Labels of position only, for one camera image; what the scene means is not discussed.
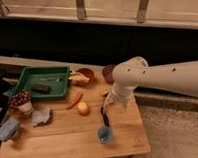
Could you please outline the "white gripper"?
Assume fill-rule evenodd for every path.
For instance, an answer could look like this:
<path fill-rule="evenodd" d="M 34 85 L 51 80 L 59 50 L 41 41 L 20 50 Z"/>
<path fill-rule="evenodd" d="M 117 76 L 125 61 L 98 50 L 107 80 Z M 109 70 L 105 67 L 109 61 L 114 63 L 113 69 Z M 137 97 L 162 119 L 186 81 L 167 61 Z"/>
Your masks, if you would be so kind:
<path fill-rule="evenodd" d="M 133 96 L 133 87 L 122 86 L 121 84 L 115 83 L 105 100 L 105 107 L 120 103 L 123 109 L 126 109 L 131 102 Z"/>

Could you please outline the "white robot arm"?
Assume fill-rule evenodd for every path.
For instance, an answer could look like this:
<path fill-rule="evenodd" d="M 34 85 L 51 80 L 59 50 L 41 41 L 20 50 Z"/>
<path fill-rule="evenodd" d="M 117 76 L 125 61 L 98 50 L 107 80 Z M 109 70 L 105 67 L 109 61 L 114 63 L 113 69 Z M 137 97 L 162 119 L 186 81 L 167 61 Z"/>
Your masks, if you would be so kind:
<path fill-rule="evenodd" d="M 141 56 L 117 64 L 113 69 L 114 85 L 104 108 L 114 103 L 128 105 L 138 87 L 161 89 L 198 98 L 198 60 L 150 66 Z"/>

